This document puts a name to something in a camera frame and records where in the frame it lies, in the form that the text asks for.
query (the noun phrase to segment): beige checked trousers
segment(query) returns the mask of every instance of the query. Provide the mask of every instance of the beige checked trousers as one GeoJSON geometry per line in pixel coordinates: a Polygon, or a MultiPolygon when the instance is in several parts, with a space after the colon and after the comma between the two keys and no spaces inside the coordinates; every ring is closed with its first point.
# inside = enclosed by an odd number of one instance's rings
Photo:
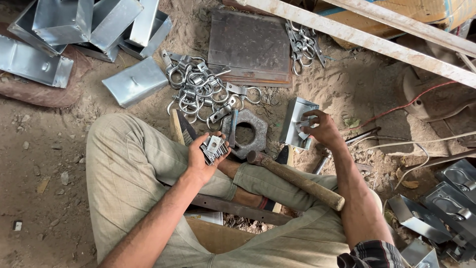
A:
{"type": "MultiPolygon", "coordinates": [[[[169,140],[127,114],[107,114],[91,127],[86,173],[98,263],[165,194],[159,182],[173,185],[185,171],[187,147],[169,140]]],[[[328,189],[333,175],[297,171],[328,189]]],[[[184,217],[154,267],[337,267],[349,252],[338,214],[308,193],[263,167],[242,164],[235,178],[216,171],[201,194],[231,200],[237,186],[284,206],[305,211],[302,217],[270,229],[228,253],[208,252],[184,217]]]]}

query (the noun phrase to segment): hammer head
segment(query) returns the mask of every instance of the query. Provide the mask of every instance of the hammer head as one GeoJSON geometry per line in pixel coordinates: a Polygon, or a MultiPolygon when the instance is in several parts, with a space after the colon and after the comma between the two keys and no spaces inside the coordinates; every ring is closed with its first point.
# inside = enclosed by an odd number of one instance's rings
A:
{"type": "Polygon", "coordinates": [[[263,159],[265,158],[271,159],[271,157],[267,154],[257,151],[251,151],[246,156],[246,160],[248,161],[248,163],[258,166],[262,166],[261,161],[263,161],[263,159]]]}

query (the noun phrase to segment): brown cloth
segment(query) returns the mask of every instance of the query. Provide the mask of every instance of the brown cloth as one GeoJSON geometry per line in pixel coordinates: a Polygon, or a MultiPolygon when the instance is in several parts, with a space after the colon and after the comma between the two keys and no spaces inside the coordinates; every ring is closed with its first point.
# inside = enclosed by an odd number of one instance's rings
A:
{"type": "MultiPolygon", "coordinates": [[[[0,34],[23,41],[7,31],[7,28],[7,23],[0,23],[0,34]]],[[[40,106],[71,106],[83,93],[83,89],[78,87],[78,82],[89,69],[92,69],[92,64],[84,54],[72,46],[67,46],[62,56],[74,61],[66,88],[47,86],[31,80],[28,80],[28,83],[24,83],[21,80],[15,81],[10,78],[8,82],[0,82],[0,94],[40,106]]]]}

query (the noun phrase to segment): shirt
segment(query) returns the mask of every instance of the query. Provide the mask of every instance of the shirt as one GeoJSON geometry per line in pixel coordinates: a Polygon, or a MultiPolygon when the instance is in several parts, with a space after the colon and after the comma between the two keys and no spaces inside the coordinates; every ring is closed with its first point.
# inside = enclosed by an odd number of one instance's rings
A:
{"type": "Polygon", "coordinates": [[[349,253],[337,257],[339,268],[404,268],[398,249],[385,241],[358,243],[349,253]]]}

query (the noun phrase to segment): hammer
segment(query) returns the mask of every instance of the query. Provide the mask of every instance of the hammer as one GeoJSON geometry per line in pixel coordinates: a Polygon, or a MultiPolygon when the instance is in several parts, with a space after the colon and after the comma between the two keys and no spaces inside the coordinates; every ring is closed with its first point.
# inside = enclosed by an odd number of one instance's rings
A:
{"type": "Polygon", "coordinates": [[[303,189],[307,193],[319,198],[322,202],[334,210],[342,210],[345,202],[345,199],[342,196],[311,180],[304,178],[289,168],[276,163],[268,155],[257,151],[251,151],[247,155],[247,160],[250,164],[265,167],[267,170],[303,189]]]}

